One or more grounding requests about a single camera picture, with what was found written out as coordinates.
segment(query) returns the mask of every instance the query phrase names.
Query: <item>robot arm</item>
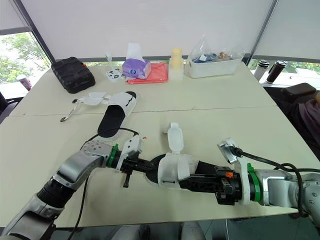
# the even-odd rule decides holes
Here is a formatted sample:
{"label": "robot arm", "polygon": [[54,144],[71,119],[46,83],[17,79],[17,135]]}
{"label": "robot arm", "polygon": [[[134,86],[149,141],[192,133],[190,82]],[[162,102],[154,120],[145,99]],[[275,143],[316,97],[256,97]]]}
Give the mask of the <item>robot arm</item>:
{"label": "robot arm", "polygon": [[138,135],[125,143],[124,151],[119,151],[118,145],[110,146],[94,140],[85,143],[12,219],[2,236],[10,235],[23,240],[49,239],[56,227],[54,220],[95,168],[109,167],[126,173],[124,187],[128,187],[133,170],[145,172],[152,168],[152,164],[138,158],[142,143]]}
{"label": "robot arm", "polygon": [[[165,155],[152,161],[139,158],[143,142],[138,135],[124,143],[110,146],[91,140],[79,152],[70,156],[3,230],[1,240],[44,240],[55,230],[54,220],[64,210],[73,193],[95,168],[114,168],[127,174],[123,187],[129,186],[133,171],[146,173],[158,183],[159,162]],[[178,179],[180,188],[193,192],[214,193],[219,204],[234,205],[258,202],[264,206],[297,208],[298,183],[295,176],[281,170],[254,170],[232,152],[235,144],[230,139],[218,145],[234,170],[199,161],[194,173]],[[303,179],[303,209],[320,227],[320,174],[306,174]]]}

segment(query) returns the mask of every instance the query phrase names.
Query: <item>white table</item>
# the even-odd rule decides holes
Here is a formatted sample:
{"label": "white table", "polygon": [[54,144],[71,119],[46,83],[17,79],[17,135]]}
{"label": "white table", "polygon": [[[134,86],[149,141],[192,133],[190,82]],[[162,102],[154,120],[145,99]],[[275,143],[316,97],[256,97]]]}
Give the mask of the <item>white table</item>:
{"label": "white table", "polygon": [[[174,110],[225,109],[275,106],[275,102],[261,87],[249,69],[239,64],[234,75],[191,79],[184,76],[181,82],[154,84],[110,83],[105,77],[108,68],[90,67],[96,84],[76,94],[63,89],[52,72],[47,73],[31,89],[11,116],[66,115],[73,108],[72,101],[89,92],[133,91],[137,104],[133,112]],[[81,106],[76,114],[104,113],[106,106]]]}
{"label": "white table", "polygon": [[[103,113],[81,114],[60,123],[62,115],[10,116],[0,125],[0,226],[5,226],[38,192],[59,165],[78,151],[97,132]],[[297,167],[319,168],[319,161],[276,106],[209,110],[134,112],[126,127],[137,130],[144,141],[141,158],[169,151],[161,132],[170,121],[183,130],[183,153],[204,162],[228,166],[216,144],[233,137],[246,152]],[[122,146],[129,133],[117,143]],[[271,169],[250,161],[256,169]],[[265,216],[296,212],[292,208],[218,205],[213,194],[170,190],[149,184],[134,172],[129,188],[122,188],[125,175],[114,169],[91,174],[79,226],[104,226]],[[82,189],[66,204],[56,224],[76,223]]]}

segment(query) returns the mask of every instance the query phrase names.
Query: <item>green ring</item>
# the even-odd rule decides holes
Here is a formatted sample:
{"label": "green ring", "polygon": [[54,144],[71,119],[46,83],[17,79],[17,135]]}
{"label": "green ring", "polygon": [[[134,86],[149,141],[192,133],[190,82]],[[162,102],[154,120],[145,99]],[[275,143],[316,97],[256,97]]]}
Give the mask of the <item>green ring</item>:
{"label": "green ring", "polygon": [[118,150],[119,150],[118,144],[116,143],[116,144],[112,147],[112,152],[111,152],[111,154],[110,154],[110,159],[109,159],[108,164],[107,164],[107,167],[108,167],[108,168],[111,168],[112,162],[114,161],[116,152],[117,152]]}
{"label": "green ring", "polygon": [[253,201],[259,202],[261,200],[260,184],[259,184],[258,177],[255,173],[255,169],[251,166],[251,163],[248,163],[248,173],[252,177],[253,185],[254,185],[254,189],[255,189],[255,196],[254,196]]}

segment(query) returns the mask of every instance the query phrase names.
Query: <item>purple tissue box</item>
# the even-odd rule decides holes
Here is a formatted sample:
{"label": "purple tissue box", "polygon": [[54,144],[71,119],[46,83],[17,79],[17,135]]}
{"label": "purple tissue box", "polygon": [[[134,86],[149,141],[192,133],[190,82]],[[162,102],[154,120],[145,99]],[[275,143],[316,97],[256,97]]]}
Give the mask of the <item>purple tissue box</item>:
{"label": "purple tissue box", "polygon": [[128,58],[122,64],[122,71],[126,77],[133,79],[147,79],[151,72],[151,64],[149,60],[138,60],[134,58]]}

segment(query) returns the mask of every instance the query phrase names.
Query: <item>small box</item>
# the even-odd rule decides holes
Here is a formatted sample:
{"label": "small box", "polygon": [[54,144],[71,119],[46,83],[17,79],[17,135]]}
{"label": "small box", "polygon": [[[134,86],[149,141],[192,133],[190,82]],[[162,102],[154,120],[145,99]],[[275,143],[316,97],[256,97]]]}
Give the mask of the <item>small box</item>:
{"label": "small box", "polygon": [[195,63],[188,57],[185,65],[185,73],[193,79],[234,74],[240,62],[241,58],[227,61]]}

